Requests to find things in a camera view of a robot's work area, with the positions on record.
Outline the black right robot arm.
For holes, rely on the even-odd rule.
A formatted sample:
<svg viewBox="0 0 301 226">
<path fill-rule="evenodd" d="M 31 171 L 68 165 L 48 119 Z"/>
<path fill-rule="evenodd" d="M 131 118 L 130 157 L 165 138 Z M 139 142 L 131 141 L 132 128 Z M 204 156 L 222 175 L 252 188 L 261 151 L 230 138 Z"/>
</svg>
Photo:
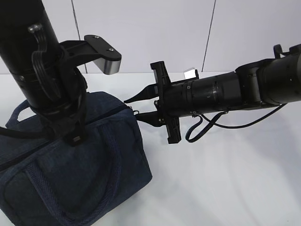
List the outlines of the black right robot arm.
<svg viewBox="0 0 301 226">
<path fill-rule="evenodd" d="M 186 140 L 196 142 L 230 111 L 271 108 L 277 112 L 288 103 L 300 101 L 300 45 L 290 47 L 287 52 L 281 45 L 275 45 L 273 51 L 274 58 L 242 65 L 230 73 L 207 78 L 196 74 L 175 82 L 170 80 L 164 62 L 152 63 L 156 82 L 127 103 L 153 99 L 156 111 L 138 113 L 136 119 L 154 127 L 166 126 L 170 144 L 181 140 L 181 117 L 198 117 L 204 121 L 207 113 L 214 113 L 195 137 L 191 136 L 192 129 L 187 131 Z"/>
</svg>

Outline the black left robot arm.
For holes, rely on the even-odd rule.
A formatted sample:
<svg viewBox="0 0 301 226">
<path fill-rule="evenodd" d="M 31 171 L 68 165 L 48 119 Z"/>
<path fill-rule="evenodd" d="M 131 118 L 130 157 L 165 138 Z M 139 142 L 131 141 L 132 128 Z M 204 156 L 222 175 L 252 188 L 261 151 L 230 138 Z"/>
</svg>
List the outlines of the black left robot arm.
<svg viewBox="0 0 301 226">
<path fill-rule="evenodd" d="M 82 143 L 87 84 L 76 67 L 64 64 L 68 54 L 42 1 L 1 1 L 0 56 L 40 119 L 43 135 L 71 146 Z"/>
</svg>

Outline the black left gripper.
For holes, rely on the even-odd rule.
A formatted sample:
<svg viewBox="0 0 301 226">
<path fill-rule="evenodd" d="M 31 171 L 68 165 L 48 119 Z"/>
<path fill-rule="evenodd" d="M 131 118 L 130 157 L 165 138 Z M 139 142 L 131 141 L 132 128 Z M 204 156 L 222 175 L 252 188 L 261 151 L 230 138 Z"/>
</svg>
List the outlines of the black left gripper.
<svg viewBox="0 0 301 226">
<path fill-rule="evenodd" d="M 68 145 L 77 146 L 86 139 L 87 82 L 78 68 L 73 69 L 73 78 L 79 84 L 75 100 L 31 109 L 40 117 L 41 124 L 48 132 L 48 139 L 62 138 Z"/>
</svg>

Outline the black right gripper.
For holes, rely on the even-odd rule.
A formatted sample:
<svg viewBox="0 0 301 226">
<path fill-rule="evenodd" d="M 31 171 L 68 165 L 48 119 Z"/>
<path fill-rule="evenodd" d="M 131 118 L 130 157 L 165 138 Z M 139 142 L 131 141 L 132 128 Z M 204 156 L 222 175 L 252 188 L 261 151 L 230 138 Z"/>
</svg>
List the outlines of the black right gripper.
<svg viewBox="0 0 301 226">
<path fill-rule="evenodd" d="M 136 119 L 153 127 L 166 126 L 168 143 L 177 144 L 182 139 L 179 118 L 184 108 L 189 105 L 187 91 L 191 88 L 192 81 L 195 80 L 195 70 L 190 70 L 191 78 L 171 82 L 163 61 L 151 63 L 150 67 L 154 72 L 156 84 L 148 85 L 124 103 L 158 97 L 155 103 L 157 111 L 138 113 Z"/>
</svg>

